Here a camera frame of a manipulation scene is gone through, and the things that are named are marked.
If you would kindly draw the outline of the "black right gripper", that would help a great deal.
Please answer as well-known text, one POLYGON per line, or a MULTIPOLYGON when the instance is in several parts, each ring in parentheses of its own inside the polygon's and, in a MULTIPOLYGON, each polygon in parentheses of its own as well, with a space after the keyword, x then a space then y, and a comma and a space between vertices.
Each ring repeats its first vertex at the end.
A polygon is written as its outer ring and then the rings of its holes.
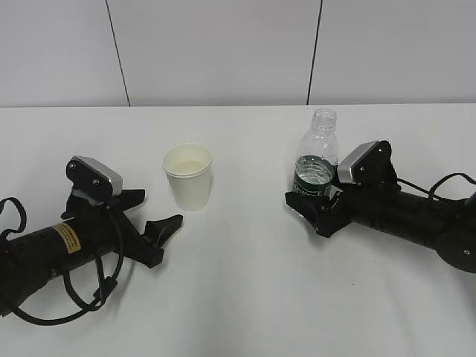
POLYGON ((314 227, 318 235, 330 238, 352 222, 376 228, 376 214, 368 210, 375 189, 374 184, 347 185, 331 197, 287 192, 285 200, 292 210, 314 227))

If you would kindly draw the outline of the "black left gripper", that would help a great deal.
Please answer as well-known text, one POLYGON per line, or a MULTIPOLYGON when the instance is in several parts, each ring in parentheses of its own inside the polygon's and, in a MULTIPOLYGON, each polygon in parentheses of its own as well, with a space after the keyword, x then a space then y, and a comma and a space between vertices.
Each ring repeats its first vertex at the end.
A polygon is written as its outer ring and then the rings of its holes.
POLYGON ((182 227, 183 216, 177 214, 166 219, 147 221, 144 234, 139 234, 124 212, 142 205, 145 199, 145 189, 122 190, 119 195, 105 202, 90 201, 70 193, 61 217, 70 219, 86 213, 104 216, 103 221, 112 226, 115 238, 121 237, 123 254, 148 268, 154 268, 162 263, 162 246, 182 227))

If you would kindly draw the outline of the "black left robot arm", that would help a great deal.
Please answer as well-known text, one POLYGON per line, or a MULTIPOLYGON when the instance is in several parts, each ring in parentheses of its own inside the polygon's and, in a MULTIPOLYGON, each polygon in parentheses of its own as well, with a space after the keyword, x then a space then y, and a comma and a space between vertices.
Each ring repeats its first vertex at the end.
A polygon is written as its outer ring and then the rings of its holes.
POLYGON ((63 279, 80 314, 93 312, 117 286, 125 259, 147 268, 161 264, 164 244, 181 228, 184 218, 175 215, 148 221, 144 232, 139 232, 125 212, 144 198, 144 190, 127 190, 104 202, 72 193, 60 223, 29 234, 23 232, 26 211, 19 200, 2 199, 2 206, 11 202, 18 210, 20 224, 1 233, 1 315, 27 317, 20 306, 56 277, 63 279), (71 271, 90 262, 96 265, 98 287, 88 303, 74 291, 71 271))

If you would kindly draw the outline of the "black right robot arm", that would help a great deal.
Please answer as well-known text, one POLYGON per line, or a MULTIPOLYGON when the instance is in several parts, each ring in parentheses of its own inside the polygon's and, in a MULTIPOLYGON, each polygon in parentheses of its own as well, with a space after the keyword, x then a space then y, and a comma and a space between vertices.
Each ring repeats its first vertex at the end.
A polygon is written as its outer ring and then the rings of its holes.
POLYGON ((285 200, 322 237, 356 223, 434 250, 450 266, 475 273, 475 209, 463 200, 430 202, 392 184, 348 185, 331 198, 288 192, 285 200))

